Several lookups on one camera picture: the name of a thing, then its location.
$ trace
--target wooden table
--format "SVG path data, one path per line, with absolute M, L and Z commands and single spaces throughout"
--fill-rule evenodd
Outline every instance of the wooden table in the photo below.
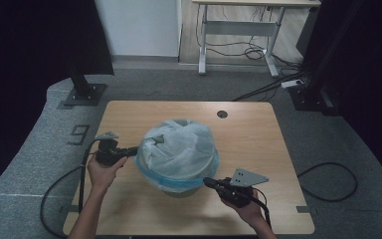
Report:
M 218 117 L 218 111 L 228 116 Z M 120 147 L 139 145 L 152 127 L 165 120 L 191 119 L 207 125 L 219 151 L 215 178 L 232 177 L 238 167 L 267 176 L 256 187 L 268 199 L 277 234 L 310 234 L 314 225 L 273 108 L 268 103 L 110 102 L 97 134 L 120 135 Z M 85 198 L 91 184 L 86 175 Z M 78 205 L 78 194 L 73 200 Z M 64 226 L 69 234 L 78 213 Z M 100 213 L 97 235 L 253 235 L 255 232 L 215 190 L 205 186 L 190 197 L 173 198 L 150 186 L 132 161 L 118 171 Z
M 268 64 L 272 77 L 279 76 L 272 58 L 273 47 L 281 28 L 286 7 L 319 7 L 319 0 L 193 0 L 193 3 L 204 5 L 204 14 L 201 23 L 201 47 L 198 73 L 206 74 L 206 35 L 240 35 L 240 36 L 265 36 L 271 37 L 265 50 L 264 59 Z M 235 22 L 235 21 L 209 21 L 207 8 L 209 5 L 232 5 L 232 6 L 270 6 L 280 7 L 280 13 L 276 22 Z

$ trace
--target plastic-covered container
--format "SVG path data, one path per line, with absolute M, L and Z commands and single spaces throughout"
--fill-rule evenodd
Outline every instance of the plastic-covered container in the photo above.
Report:
M 143 137 L 134 162 L 151 185 L 168 193 L 184 193 L 202 186 L 204 177 L 215 175 L 219 155 L 207 126 L 172 119 Z

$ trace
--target person's left hand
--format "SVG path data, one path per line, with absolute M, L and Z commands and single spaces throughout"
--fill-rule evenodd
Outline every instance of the person's left hand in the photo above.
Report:
M 117 170 L 123 167 L 127 160 L 127 157 L 123 157 L 111 167 L 102 167 L 96 161 L 96 155 L 94 154 L 88 165 L 92 189 L 107 190 L 116 178 Z

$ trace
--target person's right hand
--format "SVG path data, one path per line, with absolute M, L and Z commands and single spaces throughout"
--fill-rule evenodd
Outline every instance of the person's right hand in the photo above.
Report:
M 259 195 L 257 193 L 257 190 L 254 189 L 253 190 L 253 196 L 257 199 L 259 199 Z M 241 208 L 238 208 L 236 207 L 235 205 L 233 205 L 232 203 L 222 199 L 222 202 L 233 208 L 235 211 L 237 211 L 238 215 L 240 215 L 241 219 L 243 219 L 245 222 L 247 222 L 251 227 L 256 227 L 256 225 L 258 225 L 261 221 L 265 221 L 265 218 L 263 217 L 263 214 L 262 214 L 262 209 L 260 208 L 259 205 L 257 205 L 257 203 L 251 201 L 250 204 L 244 206 L 244 207 L 241 207 Z

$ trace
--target wall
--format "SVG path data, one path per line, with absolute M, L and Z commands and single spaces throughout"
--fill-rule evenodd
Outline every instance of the wall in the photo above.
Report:
M 95 0 L 110 54 L 178 57 L 180 0 Z

